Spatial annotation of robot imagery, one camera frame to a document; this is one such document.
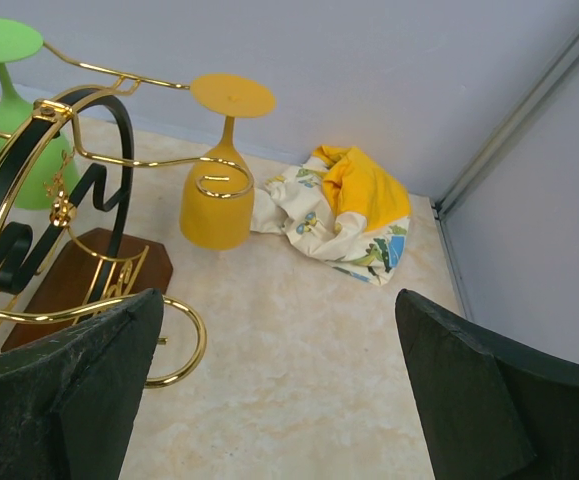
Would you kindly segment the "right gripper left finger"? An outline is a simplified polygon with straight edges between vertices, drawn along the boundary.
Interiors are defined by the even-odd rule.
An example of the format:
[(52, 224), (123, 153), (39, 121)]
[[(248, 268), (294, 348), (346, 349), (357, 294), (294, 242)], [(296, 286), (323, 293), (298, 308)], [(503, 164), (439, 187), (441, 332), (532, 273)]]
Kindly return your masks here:
[(119, 477), (163, 310), (149, 289), (0, 354), (0, 479)]

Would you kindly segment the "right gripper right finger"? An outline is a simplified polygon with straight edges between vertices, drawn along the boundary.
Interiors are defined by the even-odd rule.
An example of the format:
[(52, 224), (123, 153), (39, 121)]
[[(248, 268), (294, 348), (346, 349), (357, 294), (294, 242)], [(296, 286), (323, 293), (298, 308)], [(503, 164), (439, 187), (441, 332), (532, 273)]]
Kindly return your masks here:
[(436, 478), (579, 479), (579, 364), (412, 290), (395, 319)]

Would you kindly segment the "gold wire wine glass rack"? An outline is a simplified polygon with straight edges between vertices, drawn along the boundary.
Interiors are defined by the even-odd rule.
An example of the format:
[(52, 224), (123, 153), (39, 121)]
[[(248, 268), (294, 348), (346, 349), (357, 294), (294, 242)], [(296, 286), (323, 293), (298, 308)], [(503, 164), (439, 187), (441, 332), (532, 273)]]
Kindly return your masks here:
[[(175, 90), (181, 89), (181, 84), (117, 70), (109, 73), (116, 79), (113, 85), (74, 87), (53, 99), (39, 99), (16, 130), (11, 133), (0, 131), (0, 138), (4, 141), (0, 149), (0, 290), (16, 296), (28, 285), (63, 234), (71, 230), (70, 224), (86, 195), (92, 197), (97, 210), (117, 212), (107, 252), (87, 252), (99, 263), (87, 303), (63, 311), (38, 314), (0, 309), (0, 322), (24, 325), (76, 323), (83, 317), (90, 317), (123, 301), (123, 296), (109, 296), (106, 291), (113, 272), (110, 265), (116, 260), (124, 233), (133, 172), (139, 168), (173, 167), (184, 162), (182, 159), (157, 163), (136, 160), (133, 128), (129, 114), (120, 100), (123, 96), (132, 95), (142, 84)], [(94, 154), (84, 148), (79, 114), (94, 106), (103, 106), (114, 116), (123, 148), (121, 157)], [(66, 125), (72, 127), (73, 147), (62, 152), (62, 166), (68, 166), (75, 155), (90, 160), (92, 164), (72, 191), (64, 189), (62, 174), (55, 173), (48, 186), (53, 201), (50, 224), (38, 246), (32, 246), (32, 232), (28, 225), (10, 223), (7, 218), (40, 155), (52, 140), (59, 137)]]

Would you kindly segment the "orange plastic wine glass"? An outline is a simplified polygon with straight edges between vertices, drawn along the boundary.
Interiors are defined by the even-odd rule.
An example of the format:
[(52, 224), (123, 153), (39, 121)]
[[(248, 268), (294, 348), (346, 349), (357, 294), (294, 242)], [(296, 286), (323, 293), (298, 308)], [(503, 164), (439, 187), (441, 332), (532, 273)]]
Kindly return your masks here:
[(199, 247), (233, 249), (249, 237), (255, 197), (250, 170), (234, 145), (235, 120), (269, 114), (275, 97), (264, 85), (227, 73), (200, 76), (190, 91), (200, 105), (225, 121), (218, 143), (187, 175), (180, 229)]

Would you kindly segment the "yellow patterned cloth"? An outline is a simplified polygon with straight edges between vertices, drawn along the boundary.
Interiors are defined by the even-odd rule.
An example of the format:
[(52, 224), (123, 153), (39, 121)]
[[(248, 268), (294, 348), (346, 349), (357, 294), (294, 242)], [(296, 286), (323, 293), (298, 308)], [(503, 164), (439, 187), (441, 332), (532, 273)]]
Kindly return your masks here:
[(255, 191), (250, 229), (284, 236), (303, 255), (383, 286), (404, 254), (410, 217), (406, 188), (369, 155), (321, 145)]

